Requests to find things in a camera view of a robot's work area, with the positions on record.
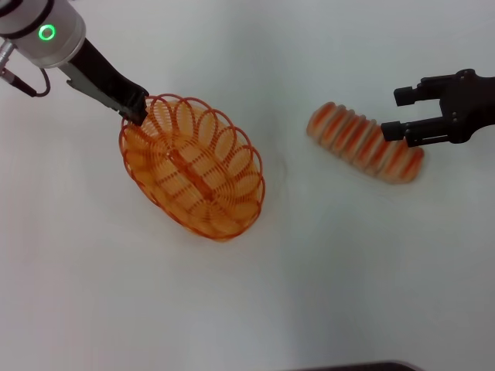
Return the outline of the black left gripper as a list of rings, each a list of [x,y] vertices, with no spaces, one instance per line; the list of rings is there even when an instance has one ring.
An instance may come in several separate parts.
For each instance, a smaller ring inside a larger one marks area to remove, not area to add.
[[[88,39],[70,60],[70,86],[129,123],[142,125],[148,115],[148,91],[119,73]]]

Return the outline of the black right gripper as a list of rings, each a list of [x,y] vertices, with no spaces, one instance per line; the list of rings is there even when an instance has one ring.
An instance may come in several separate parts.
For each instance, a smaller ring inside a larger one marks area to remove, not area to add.
[[[398,107],[439,101],[442,117],[380,125],[385,141],[405,140],[409,148],[465,143],[479,129],[494,125],[494,78],[480,77],[473,69],[421,78],[416,87],[396,89],[394,99]]]

